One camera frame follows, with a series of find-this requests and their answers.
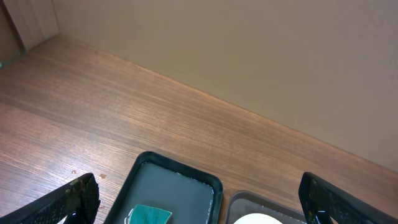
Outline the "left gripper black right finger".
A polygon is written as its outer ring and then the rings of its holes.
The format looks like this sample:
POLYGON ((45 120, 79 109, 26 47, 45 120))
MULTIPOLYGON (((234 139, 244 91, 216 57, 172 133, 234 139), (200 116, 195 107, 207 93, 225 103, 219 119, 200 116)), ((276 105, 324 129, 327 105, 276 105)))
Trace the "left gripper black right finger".
POLYGON ((397 219, 319 176, 304 172, 298 196, 307 223, 393 224, 397 219))

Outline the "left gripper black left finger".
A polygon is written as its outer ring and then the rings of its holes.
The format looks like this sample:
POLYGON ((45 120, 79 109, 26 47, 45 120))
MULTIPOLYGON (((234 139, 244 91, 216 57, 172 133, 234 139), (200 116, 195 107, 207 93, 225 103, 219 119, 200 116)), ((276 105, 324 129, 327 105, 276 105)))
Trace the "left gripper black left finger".
POLYGON ((86 173, 28 205, 1 217, 3 224, 94 224, 100 206, 99 186, 86 173))

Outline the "green yellow sponge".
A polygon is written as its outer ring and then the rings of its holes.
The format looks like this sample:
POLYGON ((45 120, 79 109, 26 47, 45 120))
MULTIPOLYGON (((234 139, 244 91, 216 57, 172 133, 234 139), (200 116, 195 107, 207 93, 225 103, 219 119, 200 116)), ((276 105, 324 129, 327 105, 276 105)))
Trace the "green yellow sponge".
POLYGON ((138 204, 124 219, 124 224, 166 224, 172 212, 161 208, 138 204))

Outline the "white plate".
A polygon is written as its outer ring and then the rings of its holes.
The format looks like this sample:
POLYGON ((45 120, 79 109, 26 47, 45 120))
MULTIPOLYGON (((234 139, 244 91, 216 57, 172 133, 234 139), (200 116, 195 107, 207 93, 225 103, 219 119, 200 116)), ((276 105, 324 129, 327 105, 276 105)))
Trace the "white plate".
POLYGON ((270 215, 250 213, 237 219, 233 224, 282 224, 282 222, 270 215))

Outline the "large dark brown tray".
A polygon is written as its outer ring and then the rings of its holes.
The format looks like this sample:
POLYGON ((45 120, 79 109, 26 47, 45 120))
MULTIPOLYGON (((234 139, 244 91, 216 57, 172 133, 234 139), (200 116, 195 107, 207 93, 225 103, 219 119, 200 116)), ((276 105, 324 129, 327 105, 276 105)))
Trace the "large dark brown tray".
POLYGON ((271 216, 281 223, 306 223, 302 212, 249 191, 237 192, 229 199, 224 223, 233 224, 241 217, 252 213, 271 216))

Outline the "small black tray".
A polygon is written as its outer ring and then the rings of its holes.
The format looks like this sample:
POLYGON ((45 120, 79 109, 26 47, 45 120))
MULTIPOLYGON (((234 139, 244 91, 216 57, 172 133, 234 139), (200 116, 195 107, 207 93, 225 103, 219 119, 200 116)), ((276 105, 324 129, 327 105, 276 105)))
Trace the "small black tray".
POLYGON ((158 153, 137 157, 105 223, 127 223, 138 204, 172 213, 169 223, 217 224, 223 200, 219 178, 158 153))

